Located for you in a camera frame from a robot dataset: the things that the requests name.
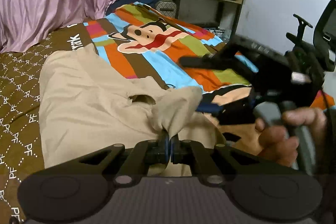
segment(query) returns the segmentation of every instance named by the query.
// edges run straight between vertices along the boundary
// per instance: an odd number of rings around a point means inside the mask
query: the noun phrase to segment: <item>round black cover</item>
[[[322,199],[320,184],[308,175],[239,175],[230,192],[243,210],[276,222],[303,219]]]
[[[26,178],[17,197],[24,213],[44,222],[79,220],[107,201],[108,183],[101,175],[38,175]]]

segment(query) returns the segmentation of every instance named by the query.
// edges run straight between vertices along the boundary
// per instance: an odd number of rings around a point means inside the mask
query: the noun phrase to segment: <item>cartoon print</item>
[[[167,23],[163,19],[149,22],[140,27],[127,25],[121,33],[109,34],[109,38],[125,41],[118,46],[118,51],[122,53],[143,53],[147,51],[164,51],[171,44],[188,34],[174,27],[167,28]]]

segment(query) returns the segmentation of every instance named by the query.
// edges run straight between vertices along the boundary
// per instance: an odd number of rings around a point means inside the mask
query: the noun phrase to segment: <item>red cartoon mouth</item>
[[[137,44],[135,46],[129,46],[129,47],[126,47],[125,49],[129,49],[129,48],[143,48],[145,47],[146,49],[150,50],[152,48],[159,48],[161,47],[164,42],[166,41],[166,39],[168,37],[175,37],[176,35],[182,33],[181,31],[174,31],[172,32],[171,34],[168,34],[168,35],[164,35],[164,34],[157,34],[153,40],[153,42],[147,44],[147,45],[142,45],[142,44]]]

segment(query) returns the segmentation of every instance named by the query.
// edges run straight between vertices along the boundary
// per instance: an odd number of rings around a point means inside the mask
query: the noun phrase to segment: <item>human hand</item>
[[[315,142],[316,157],[319,160],[323,155],[327,131],[327,118],[324,112],[320,108],[303,107],[285,112],[282,119],[291,126],[308,126]],[[286,139],[286,128],[284,126],[265,128],[264,121],[258,118],[255,129],[261,132],[259,143],[263,147],[258,156],[288,167],[295,162],[299,140],[297,137]]]

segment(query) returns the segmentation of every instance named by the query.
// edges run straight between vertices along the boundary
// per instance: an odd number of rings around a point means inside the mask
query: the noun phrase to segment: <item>brown bedsheet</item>
[[[71,43],[79,34],[80,41]],[[39,76],[46,58],[59,50],[76,50],[92,40],[83,24],[52,32],[24,53],[0,54],[0,224],[25,216],[17,188],[44,168],[39,132]]]

